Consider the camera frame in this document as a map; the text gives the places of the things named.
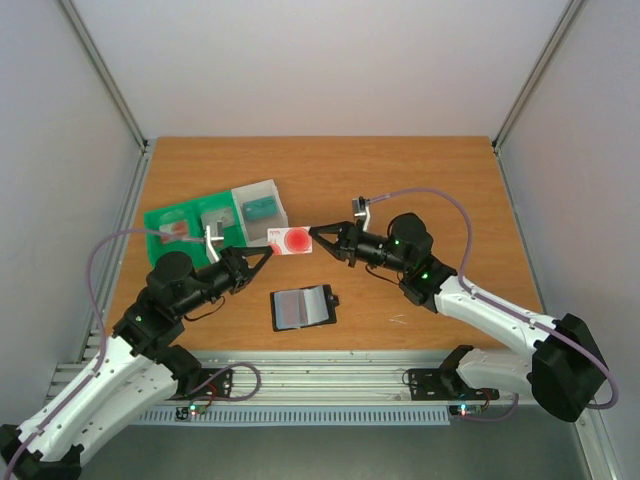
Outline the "white card red circle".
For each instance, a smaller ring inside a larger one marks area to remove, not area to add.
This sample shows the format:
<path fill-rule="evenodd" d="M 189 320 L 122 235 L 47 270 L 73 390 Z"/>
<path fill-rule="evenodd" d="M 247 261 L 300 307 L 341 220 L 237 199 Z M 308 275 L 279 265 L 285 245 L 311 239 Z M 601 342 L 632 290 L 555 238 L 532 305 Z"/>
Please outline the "white card red circle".
<path fill-rule="evenodd" d="M 313 250 L 309 227 L 270 228 L 267 230 L 268 245 L 275 255 L 302 255 Z"/>

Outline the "black card holder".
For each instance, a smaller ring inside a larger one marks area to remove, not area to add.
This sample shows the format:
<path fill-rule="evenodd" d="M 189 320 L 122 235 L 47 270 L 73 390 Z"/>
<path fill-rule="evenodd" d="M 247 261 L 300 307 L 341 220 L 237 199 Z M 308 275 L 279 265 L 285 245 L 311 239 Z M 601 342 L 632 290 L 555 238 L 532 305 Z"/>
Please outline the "black card holder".
<path fill-rule="evenodd" d="M 284 332 L 335 324 L 340 299 L 323 284 L 272 292 L 270 304 L 272 329 Z"/>

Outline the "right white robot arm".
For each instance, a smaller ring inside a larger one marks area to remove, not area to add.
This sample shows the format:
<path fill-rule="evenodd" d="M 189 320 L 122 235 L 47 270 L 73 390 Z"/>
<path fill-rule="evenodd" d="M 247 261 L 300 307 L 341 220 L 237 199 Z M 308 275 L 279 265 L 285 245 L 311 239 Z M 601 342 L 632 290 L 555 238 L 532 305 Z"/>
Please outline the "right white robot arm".
<path fill-rule="evenodd" d="M 477 348 L 454 352 L 441 372 L 450 395 L 473 388 L 530 395 L 555 418 L 574 422 L 605 383 L 608 367 L 581 318 L 530 312 L 466 282 L 432 254 L 433 238 L 416 214 L 394 218 L 385 236 L 367 232 L 362 220 L 316 226 L 309 233 L 339 261 L 398 273 L 412 304 L 463 321 L 509 348 L 506 355 Z"/>

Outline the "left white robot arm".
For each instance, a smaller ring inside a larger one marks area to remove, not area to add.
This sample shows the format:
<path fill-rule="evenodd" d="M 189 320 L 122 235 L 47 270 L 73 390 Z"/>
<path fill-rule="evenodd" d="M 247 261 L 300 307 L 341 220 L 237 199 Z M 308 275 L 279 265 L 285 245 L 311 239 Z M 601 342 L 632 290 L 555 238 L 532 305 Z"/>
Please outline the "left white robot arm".
<path fill-rule="evenodd" d="M 175 342 L 184 320 L 243 290 L 272 254 L 270 247 L 226 247 L 201 269 L 184 252 L 162 255 L 97 355 L 31 418 L 2 426 L 5 478 L 77 479 L 146 410 L 199 392 L 202 365 Z"/>

